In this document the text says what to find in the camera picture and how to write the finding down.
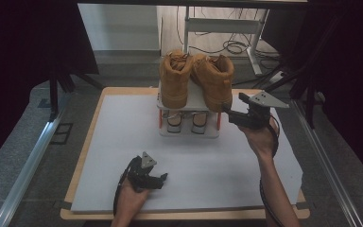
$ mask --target tan work boot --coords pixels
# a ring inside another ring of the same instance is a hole
[[[169,109],[179,109],[187,102],[187,83],[193,58],[181,50],[168,53],[159,67],[162,103]]]
[[[203,54],[194,56],[191,79],[202,88],[206,106],[215,113],[222,112],[222,104],[232,107],[232,61],[220,55],[218,58]]]

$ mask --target pair of boots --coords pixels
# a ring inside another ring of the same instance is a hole
[[[208,109],[220,113],[222,105],[232,106],[233,73],[232,61],[223,55],[217,58],[203,54],[189,56],[179,49],[173,50],[164,57],[160,65],[162,102],[169,109],[183,108],[187,102],[188,80],[191,78],[202,88]]]

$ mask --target gray floor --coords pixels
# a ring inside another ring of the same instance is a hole
[[[158,84],[159,58],[146,59],[141,63],[128,61],[119,64],[100,64],[100,76],[92,76],[106,86],[156,87]],[[247,59],[233,59],[235,81],[254,79]],[[70,136],[63,145],[48,146],[43,159],[15,213],[11,226],[107,226],[108,222],[63,220],[60,217],[62,201],[78,161],[83,141],[93,117],[100,91],[90,84],[74,78],[77,85],[61,121],[71,123]],[[235,88],[250,88],[253,82]],[[289,102],[291,83],[277,89],[273,94]],[[0,150],[0,207],[15,182],[34,144],[49,117],[48,83],[35,87],[30,102],[9,139]],[[348,226],[325,173],[318,161],[299,118],[291,110],[278,110],[281,123],[291,146],[302,166],[302,191],[311,216],[302,220],[303,226]],[[326,152],[338,176],[357,208],[363,221],[363,165],[350,147],[327,120],[321,106],[315,109],[315,126]],[[54,136],[52,141],[63,138]],[[183,222],[133,222],[131,226],[265,226],[261,220],[239,221],[183,221]]]

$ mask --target human hand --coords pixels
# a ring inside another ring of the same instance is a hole
[[[269,120],[269,124],[275,131],[279,131],[272,117]],[[246,135],[247,141],[258,159],[268,160],[273,158],[272,153],[275,141],[267,127],[260,130],[251,130],[241,126],[238,128]]]
[[[130,181],[126,178],[122,183],[112,227],[128,226],[132,218],[137,215],[141,210],[141,207],[143,207],[148,194],[148,189],[144,189],[140,193],[135,192]]]

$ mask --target human arm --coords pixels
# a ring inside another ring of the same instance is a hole
[[[277,131],[272,118],[269,124]],[[264,194],[271,211],[284,226],[300,226],[273,162],[274,139],[271,132],[268,128],[250,130],[239,127],[239,129],[244,132],[250,147],[257,156]],[[268,211],[266,217],[268,226],[278,226]]]
[[[149,190],[135,192],[130,181],[126,178],[122,184],[119,200],[117,201],[116,215],[111,227],[127,227],[147,200]]]

